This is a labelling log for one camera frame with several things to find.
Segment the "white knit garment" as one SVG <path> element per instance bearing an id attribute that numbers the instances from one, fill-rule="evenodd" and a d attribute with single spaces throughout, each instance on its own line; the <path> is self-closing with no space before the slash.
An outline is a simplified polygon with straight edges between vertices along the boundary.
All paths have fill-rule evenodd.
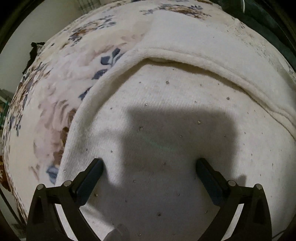
<path id="1" fill-rule="evenodd" d="M 295 214 L 295 71 L 265 40 L 157 10 L 90 89 L 58 184 L 94 158 L 104 171 L 81 211 L 100 239 L 197 240 L 218 208 L 195 162 L 260 183 L 273 234 Z"/>

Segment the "dark clothing pile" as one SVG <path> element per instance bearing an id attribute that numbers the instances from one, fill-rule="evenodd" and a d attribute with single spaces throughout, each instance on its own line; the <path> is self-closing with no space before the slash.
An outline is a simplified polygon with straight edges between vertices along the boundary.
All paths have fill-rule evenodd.
<path id="1" fill-rule="evenodd" d="M 31 42 L 31 51 L 29 52 L 30 54 L 30 59 L 27 62 L 27 66 L 25 67 L 25 69 L 23 70 L 22 74 L 25 74 L 25 72 L 27 71 L 27 69 L 32 65 L 32 63 L 34 62 L 34 60 L 36 59 L 39 51 L 42 49 L 42 47 L 44 46 L 45 42 Z"/>

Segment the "floral cream blanket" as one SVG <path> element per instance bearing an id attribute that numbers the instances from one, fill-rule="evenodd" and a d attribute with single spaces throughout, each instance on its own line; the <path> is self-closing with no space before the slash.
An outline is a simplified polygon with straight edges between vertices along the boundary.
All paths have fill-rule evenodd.
<path id="1" fill-rule="evenodd" d="M 4 166 L 23 219 L 39 183 L 58 185 L 70 128 L 86 95 L 135 46 L 157 10 L 220 23 L 223 29 L 237 20 L 236 34 L 247 28 L 272 46 L 208 1 L 120 1 L 75 20 L 46 42 L 25 72 L 4 125 Z"/>

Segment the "dark green towel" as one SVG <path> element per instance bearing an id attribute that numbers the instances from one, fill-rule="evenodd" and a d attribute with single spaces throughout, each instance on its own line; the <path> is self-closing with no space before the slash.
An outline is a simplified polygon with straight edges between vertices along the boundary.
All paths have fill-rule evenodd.
<path id="1" fill-rule="evenodd" d="M 213 1 L 267 39 L 295 69 L 295 1 Z"/>

